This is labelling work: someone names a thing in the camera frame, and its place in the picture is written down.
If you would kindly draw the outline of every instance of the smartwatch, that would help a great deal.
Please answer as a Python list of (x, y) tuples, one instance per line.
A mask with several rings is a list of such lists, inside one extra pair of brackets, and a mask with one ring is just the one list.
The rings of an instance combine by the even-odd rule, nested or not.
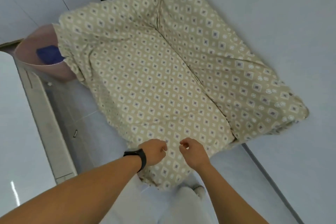
[(145, 168), (146, 166), (146, 162), (147, 162), (147, 159), (146, 159), (146, 154), (144, 152), (143, 149), (139, 149), (139, 150), (131, 150), (131, 151), (125, 151), (124, 152), (124, 157), (125, 156), (139, 156), (141, 158), (141, 168), (138, 172), (140, 172), (142, 169)]

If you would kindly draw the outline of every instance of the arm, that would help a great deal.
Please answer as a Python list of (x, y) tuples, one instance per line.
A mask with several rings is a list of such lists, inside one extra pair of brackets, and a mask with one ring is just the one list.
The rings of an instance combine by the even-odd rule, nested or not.
[[(165, 141), (151, 139), (139, 147), (147, 166), (166, 156)], [(0, 224), (99, 223), (140, 168), (139, 156), (119, 158), (43, 192), (1, 217)]]
[(267, 224), (211, 165), (203, 145), (191, 138), (180, 144), (185, 161), (202, 178), (220, 224)]

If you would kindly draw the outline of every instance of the leg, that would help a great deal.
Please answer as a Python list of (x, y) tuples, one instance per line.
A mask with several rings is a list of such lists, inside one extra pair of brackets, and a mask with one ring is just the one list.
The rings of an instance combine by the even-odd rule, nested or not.
[(196, 193), (189, 187), (182, 187), (176, 194), (170, 208), (159, 221), (160, 224), (211, 224), (211, 218)]

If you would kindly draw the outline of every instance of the laundry basket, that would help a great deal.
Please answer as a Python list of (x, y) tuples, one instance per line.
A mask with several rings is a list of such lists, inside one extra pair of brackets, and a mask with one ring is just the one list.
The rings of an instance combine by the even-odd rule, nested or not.
[(32, 67), (38, 72), (47, 74), (58, 81), (68, 82), (75, 79), (76, 75), (64, 61), (53, 65), (46, 65), (37, 56), (37, 49), (50, 45), (58, 45), (57, 36), (52, 24), (39, 27), (24, 39), (16, 47), (14, 57), (19, 62)]

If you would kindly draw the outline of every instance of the bedding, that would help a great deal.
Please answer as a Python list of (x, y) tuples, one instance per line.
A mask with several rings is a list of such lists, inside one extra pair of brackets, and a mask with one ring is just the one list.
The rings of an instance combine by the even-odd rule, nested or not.
[(133, 148), (165, 140), (167, 156), (139, 173), (160, 189), (191, 172), (179, 141), (209, 156), (305, 119), (301, 99), (205, 0), (108, 0), (54, 24), (65, 62)]

